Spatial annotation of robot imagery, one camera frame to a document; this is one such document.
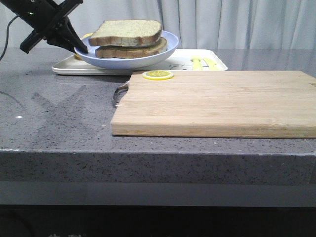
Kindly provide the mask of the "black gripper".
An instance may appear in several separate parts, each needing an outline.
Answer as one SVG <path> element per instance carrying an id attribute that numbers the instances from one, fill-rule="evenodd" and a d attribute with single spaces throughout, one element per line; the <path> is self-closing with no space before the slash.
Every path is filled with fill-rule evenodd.
<path id="1" fill-rule="evenodd" d="M 68 15 L 83 1 L 65 0 L 57 4 L 53 0 L 5 0 L 4 6 L 33 28 L 20 44 L 20 49 L 29 53 L 41 40 L 75 53 L 88 49 L 73 29 Z"/>

